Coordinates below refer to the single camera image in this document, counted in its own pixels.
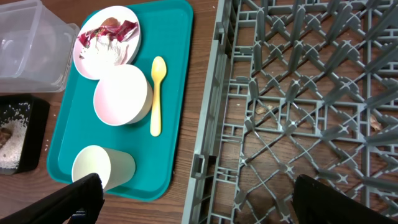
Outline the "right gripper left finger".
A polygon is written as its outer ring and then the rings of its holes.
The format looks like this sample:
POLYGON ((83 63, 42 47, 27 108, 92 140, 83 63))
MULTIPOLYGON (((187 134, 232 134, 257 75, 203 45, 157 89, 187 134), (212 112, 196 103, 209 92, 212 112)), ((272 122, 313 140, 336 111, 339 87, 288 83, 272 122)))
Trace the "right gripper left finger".
POLYGON ((1 223, 96 223, 103 204, 101 179, 97 173, 91 173, 2 218, 1 223))

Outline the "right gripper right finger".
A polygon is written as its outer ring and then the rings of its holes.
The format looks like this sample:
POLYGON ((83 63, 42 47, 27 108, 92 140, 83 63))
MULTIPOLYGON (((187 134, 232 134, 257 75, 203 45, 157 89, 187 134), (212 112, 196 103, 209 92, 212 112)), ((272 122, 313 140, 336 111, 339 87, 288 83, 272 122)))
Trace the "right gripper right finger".
POLYGON ((397 223, 304 174, 295 181, 292 205, 300 224, 397 223))

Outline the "white cup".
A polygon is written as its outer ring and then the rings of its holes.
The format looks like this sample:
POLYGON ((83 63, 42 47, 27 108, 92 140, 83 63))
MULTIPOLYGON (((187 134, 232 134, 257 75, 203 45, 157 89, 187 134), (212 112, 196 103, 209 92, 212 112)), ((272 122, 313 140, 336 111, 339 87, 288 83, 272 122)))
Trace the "white cup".
POLYGON ((136 171, 134 158, 122 151, 90 145, 83 148, 72 165, 72 181, 98 174, 104 191, 130 181, 136 171))

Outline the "white rice pile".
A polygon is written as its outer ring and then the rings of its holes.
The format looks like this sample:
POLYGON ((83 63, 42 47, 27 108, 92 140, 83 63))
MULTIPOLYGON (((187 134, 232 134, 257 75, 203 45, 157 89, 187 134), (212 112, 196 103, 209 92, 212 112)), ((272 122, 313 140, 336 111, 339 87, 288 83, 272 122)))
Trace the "white rice pile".
POLYGON ((2 169, 18 168, 29 123, 29 115, 30 104, 28 102, 1 106, 1 128, 7 128, 12 131, 11 138, 1 147, 2 169))

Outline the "brown food scraps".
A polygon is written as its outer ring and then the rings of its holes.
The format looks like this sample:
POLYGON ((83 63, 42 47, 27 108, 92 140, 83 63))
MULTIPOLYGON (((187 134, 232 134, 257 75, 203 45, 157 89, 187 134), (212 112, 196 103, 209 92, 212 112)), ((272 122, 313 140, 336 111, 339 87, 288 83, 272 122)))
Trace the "brown food scraps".
POLYGON ((7 141, 11 138, 12 131, 7 128, 0 129, 0 147, 3 147, 7 141))

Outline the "large white bowl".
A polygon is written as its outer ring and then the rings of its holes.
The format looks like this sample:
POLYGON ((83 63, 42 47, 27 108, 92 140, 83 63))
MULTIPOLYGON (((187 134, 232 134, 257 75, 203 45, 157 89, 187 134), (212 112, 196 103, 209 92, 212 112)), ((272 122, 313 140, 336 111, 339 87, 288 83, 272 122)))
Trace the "large white bowl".
POLYGON ((143 72, 124 64, 109 69, 99 80, 93 106, 104 124, 122 126, 142 120, 151 109, 152 98, 152 87, 143 72))

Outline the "large white plate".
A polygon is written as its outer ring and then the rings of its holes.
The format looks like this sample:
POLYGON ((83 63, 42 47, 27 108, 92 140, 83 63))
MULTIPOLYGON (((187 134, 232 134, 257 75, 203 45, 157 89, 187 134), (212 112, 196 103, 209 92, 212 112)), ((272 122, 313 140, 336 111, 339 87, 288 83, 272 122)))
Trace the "large white plate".
POLYGON ((94 13, 83 25, 73 49, 81 76, 99 80, 111 67, 129 64, 141 45, 141 26, 125 6, 111 6, 94 13))

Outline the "white napkin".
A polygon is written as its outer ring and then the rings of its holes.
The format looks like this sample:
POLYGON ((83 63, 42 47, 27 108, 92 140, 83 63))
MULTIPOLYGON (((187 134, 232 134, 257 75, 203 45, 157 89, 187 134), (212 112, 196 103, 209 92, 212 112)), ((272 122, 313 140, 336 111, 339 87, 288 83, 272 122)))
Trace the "white napkin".
POLYGON ((107 36, 91 39, 88 48, 83 47, 80 58, 87 62, 99 62, 105 65, 120 65, 127 54, 128 44, 107 36))

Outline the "red snack wrapper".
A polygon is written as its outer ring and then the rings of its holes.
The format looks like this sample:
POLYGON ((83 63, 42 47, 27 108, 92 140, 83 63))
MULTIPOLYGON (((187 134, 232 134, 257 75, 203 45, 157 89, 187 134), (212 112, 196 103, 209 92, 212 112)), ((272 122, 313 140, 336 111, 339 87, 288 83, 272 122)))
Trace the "red snack wrapper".
POLYGON ((138 22, 131 21, 124 21, 120 26, 115 27, 100 26, 79 35, 78 40, 86 48, 90 46, 91 39, 101 36, 107 36, 110 40, 116 39, 119 42, 124 42, 132 36, 138 27, 138 22))

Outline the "brown sausage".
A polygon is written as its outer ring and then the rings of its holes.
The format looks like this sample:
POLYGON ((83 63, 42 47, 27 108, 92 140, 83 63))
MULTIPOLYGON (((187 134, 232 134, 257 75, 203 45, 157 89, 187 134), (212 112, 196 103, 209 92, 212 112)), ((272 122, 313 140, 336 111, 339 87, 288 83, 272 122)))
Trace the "brown sausage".
POLYGON ((105 27, 118 27, 120 26, 120 22, 114 18, 114 17, 109 17, 107 19, 105 19, 103 21, 103 23, 101 24, 101 26, 105 26, 105 27))

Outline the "grey dishwasher rack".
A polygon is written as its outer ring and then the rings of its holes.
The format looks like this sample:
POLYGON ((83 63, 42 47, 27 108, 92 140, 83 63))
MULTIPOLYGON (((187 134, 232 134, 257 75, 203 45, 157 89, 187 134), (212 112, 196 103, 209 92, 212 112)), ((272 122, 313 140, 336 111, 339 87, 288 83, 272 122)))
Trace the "grey dishwasher rack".
POLYGON ((397 1, 220 1, 183 223, 296 223, 313 177, 397 219, 397 1))

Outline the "black plastic tray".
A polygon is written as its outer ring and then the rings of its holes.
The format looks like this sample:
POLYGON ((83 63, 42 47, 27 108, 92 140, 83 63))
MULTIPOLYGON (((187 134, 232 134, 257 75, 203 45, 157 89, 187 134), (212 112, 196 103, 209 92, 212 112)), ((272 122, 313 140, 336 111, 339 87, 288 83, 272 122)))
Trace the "black plastic tray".
POLYGON ((2 175, 12 175, 34 170, 39 163, 50 104, 30 94, 6 95, 1 97, 1 106, 13 103, 30 104, 29 123, 22 147, 21 159, 16 169, 2 169, 2 175))

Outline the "yellow plastic spoon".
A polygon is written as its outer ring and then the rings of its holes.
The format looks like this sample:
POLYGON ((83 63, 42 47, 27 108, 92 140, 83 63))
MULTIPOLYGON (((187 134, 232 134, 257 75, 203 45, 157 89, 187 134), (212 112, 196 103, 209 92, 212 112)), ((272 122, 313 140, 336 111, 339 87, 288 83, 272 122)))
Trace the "yellow plastic spoon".
POLYGON ((157 137, 161 134, 162 120, 161 120, 161 102, 160 102, 160 86, 167 73, 167 66, 165 60, 157 56, 152 62, 151 77, 154 82, 152 111, 150 120, 150 133, 157 137))

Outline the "clear plastic storage bin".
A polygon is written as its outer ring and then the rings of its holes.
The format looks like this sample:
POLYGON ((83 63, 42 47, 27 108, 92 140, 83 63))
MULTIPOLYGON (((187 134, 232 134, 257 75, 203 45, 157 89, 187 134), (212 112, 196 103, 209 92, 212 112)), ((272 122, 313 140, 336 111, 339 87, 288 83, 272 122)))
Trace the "clear plastic storage bin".
POLYGON ((63 91, 79 31, 41 1, 1 5, 1 92, 63 91))

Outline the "teal serving tray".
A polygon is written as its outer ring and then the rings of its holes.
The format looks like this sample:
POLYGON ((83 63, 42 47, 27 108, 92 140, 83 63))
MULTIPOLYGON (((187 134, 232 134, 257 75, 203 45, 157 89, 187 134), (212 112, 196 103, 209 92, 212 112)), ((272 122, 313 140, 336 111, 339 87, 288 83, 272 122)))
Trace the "teal serving tray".
POLYGON ((96 82, 72 67, 47 157, 47 170, 56 181, 70 183, 75 157, 86 146, 99 145, 130 154, 136 172, 113 195, 151 201, 169 187, 178 142, 187 76, 193 9, 187 1, 154 1, 131 6, 142 27, 142 42, 133 63, 150 76, 152 61, 162 57, 167 74, 161 86, 162 132, 150 134, 150 117, 138 123, 109 126, 93 108, 96 82))

